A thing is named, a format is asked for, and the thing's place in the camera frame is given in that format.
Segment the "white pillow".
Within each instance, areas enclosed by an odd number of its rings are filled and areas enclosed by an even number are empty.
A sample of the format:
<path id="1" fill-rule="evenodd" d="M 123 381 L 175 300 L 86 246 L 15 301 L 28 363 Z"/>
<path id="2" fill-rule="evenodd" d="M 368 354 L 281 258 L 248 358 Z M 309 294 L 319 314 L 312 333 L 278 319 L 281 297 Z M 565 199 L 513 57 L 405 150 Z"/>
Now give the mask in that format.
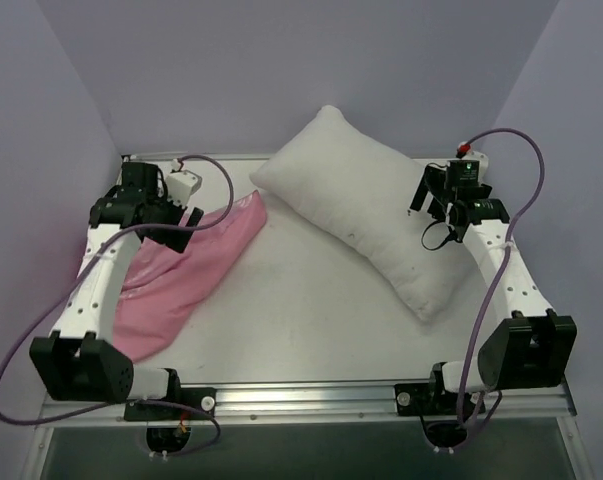
<path id="1" fill-rule="evenodd" d="M 475 263 L 461 244 L 434 252 L 422 246 L 431 219 L 409 209 L 422 173 L 422 165 L 327 105 L 250 179 L 367 258 L 413 314 L 430 323 Z"/>

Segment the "pink floral pillowcase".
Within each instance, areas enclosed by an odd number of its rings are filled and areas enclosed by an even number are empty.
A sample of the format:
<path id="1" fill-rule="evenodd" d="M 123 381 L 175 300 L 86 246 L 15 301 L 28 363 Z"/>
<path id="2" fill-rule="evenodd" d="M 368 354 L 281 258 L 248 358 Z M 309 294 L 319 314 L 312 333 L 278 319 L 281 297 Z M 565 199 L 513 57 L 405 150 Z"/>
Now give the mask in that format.
<path id="1" fill-rule="evenodd" d="M 143 243 L 119 296 L 114 346 L 134 363 L 168 348 L 266 221 L 265 204 L 253 191 L 236 200 L 219 224 L 194 233 L 182 253 Z"/>

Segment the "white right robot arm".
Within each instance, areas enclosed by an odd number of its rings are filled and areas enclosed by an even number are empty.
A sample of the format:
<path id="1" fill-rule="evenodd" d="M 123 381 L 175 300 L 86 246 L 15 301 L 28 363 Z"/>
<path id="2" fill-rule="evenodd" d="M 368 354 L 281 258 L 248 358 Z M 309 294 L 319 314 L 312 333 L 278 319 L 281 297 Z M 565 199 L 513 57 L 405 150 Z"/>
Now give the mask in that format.
<path id="1" fill-rule="evenodd" d="M 440 413 L 461 393 L 558 386 L 577 335 L 572 317 L 557 314 L 541 294 L 515 244 L 514 218 L 479 173 L 476 160 L 430 163 L 410 204 L 447 227 L 446 242 L 468 250 L 487 286 L 465 359 L 445 363 L 424 390 Z"/>

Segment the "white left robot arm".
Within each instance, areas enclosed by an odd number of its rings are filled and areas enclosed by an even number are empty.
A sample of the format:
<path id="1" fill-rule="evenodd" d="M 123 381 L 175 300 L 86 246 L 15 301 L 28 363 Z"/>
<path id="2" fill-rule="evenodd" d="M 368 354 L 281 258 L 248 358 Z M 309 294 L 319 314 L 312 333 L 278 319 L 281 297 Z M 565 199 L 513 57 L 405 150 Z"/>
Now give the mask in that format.
<path id="1" fill-rule="evenodd" d="M 143 241 L 152 240 L 181 253 L 203 216 L 194 209 L 183 218 L 200 176 L 178 170 L 163 174 L 148 163 L 126 163 L 119 184 L 92 206 L 86 252 L 78 286 L 46 337 L 36 337 L 30 358 L 56 401 L 121 403 L 147 399 L 160 419 L 175 417 L 183 405 L 170 369 L 136 368 L 113 344 L 119 296 L 133 257 Z"/>

